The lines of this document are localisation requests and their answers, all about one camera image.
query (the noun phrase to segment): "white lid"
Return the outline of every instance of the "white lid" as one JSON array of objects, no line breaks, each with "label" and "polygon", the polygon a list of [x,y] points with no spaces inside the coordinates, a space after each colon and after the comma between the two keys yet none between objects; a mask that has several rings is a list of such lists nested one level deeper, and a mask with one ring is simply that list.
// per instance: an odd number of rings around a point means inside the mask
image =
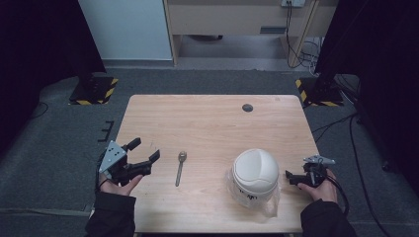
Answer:
[{"label": "white lid", "polygon": [[267,196],[278,184],[277,160],[267,151],[250,149],[241,153],[232,168],[238,188],[252,196]]}]

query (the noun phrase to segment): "desk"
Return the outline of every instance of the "desk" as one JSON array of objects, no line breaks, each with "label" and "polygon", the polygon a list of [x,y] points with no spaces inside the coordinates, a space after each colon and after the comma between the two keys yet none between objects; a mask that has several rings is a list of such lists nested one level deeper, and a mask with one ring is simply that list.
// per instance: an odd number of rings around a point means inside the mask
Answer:
[{"label": "desk", "polygon": [[[242,110],[244,104],[253,112]],[[136,232],[274,233],[300,232],[300,212],[310,197],[290,186],[285,170],[302,174],[302,158],[317,154],[296,96],[135,95],[126,108],[117,143],[135,137],[142,144],[129,163],[155,150],[161,157],[152,174],[131,193]],[[238,204],[228,193],[225,172],[250,148],[270,152],[279,162],[278,217],[266,218]],[[188,152],[179,187],[178,154]]]},{"label": "desk", "polygon": [[[287,28],[288,8],[281,0],[164,0],[166,21],[174,64],[177,64],[184,35],[255,36],[262,28]],[[306,37],[324,37],[338,0],[306,0],[302,8],[293,8],[289,29],[290,43],[299,54]],[[283,48],[288,44],[283,33]],[[290,65],[298,59],[291,53]]]}]

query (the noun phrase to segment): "black jacket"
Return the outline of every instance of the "black jacket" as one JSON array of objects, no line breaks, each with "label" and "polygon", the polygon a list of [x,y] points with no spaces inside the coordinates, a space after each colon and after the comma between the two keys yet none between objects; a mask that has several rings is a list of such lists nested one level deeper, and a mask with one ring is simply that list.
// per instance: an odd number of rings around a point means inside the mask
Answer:
[{"label": "black jacket", "polygon": [[[135,197],[97,193],[86,236],[132,237],[134,205]],[[304,237],[357,236],[339,205],[332,201],[318,200],[306,207],[301,213],[301,226]]]}]

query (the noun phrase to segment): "hand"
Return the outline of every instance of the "hand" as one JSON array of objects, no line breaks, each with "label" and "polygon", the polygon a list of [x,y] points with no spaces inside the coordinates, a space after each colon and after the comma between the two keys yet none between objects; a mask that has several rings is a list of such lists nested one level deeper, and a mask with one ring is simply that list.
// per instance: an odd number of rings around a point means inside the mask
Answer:
[{"label": "hand", "polygon": [[104,193],[114,194],[114,195],[121,195],[121,196],[129,196],[131,191],[138,185],[139,181],[142,179],[142,175],[135,176],[128,184],[126,184],[123,187],[120,187],[114,183],[112,183],[111,180],[107,180],[106,176],[104,174],[100,174],[100,184],[101,191]]},{"label": "hand", "polygon": [[[327,169],[326,171],[328,176],[336,180],[336,177],[332,173],[332,171],[330,171],[329,169]],[[334,201],[336,203],[338,202],[336,187],[327,179],[325,179],[323,183],[321,183],[321,185],[317,188],[312,188],[303,183],[299,183],[297,184],[297,186],[300,189],[308,192],[314,200],[322,199],[324,201]]]}]

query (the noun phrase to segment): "wall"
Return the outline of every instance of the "wall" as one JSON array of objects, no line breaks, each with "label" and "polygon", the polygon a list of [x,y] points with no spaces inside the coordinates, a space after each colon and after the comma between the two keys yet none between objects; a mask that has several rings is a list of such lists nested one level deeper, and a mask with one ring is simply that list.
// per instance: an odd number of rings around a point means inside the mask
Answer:
[{"label": "wall", "polygon": [[172,60],[162,0],[80,0],[102,59]]}]

